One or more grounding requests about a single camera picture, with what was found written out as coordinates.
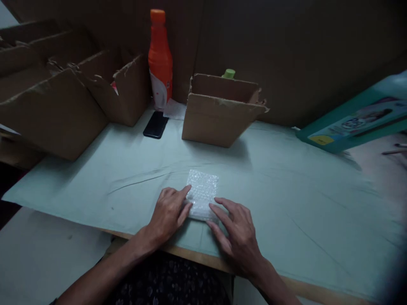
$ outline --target table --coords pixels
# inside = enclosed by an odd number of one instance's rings
[[[168,121],[161,140],[146,138],[151,115],[147,110],[133,128],[109,124],[74,163],[48,156],[3,200],[134,234],[149,222],[161,189],[181,189],[196,169],[219,176],[218,196],[251,210],[260,250],[279,274],[376,300],[379,279],[403,253],[404,230],[348,155],[261,122],[229,149],[181,140],[177,120]],[[187,221],[171,244],[220,257],[202,222]]]

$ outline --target smartphone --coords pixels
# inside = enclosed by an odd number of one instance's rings
[[[162,112],[155,111],[144,129],[143,135],[150,138],[161,139],[167,121],[168,118],[163,117]]]

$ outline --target wooden table edge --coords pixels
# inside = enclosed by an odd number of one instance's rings
[[[98,228],[101,231],[119,236],[121,238],[130,239],[133,237],[132,234],[116,232],[107,229]],[[233,270],[229,265],[221,258],[217,256],[212,256],[185,248],[181,248],[174,245],[166,245],[161,248],[161,250],[194,261],[196,263],[227,272],[234,275]],[[282,276],[281,278],[286,283],[286,285],[299,297],[318,302],[324,305],[367,305],[374,304],[365,299],[355,297],[349,294],[344,294],[341,292],[336,292],[325,287],[309,284],[299,280],[292,279],[290,277]]]

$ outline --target orange bottle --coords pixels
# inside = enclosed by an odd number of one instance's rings
[[[151,44],[148,52],[154,107],[163,110],[173,93],[173,57],[168,46],[165,11],[152,9]]]

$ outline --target green bottle cap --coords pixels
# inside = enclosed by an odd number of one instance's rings
[[[222,75],[223,78],[234,78],[234,74],[236,73],[233,69],[226,69],[225,74]]]

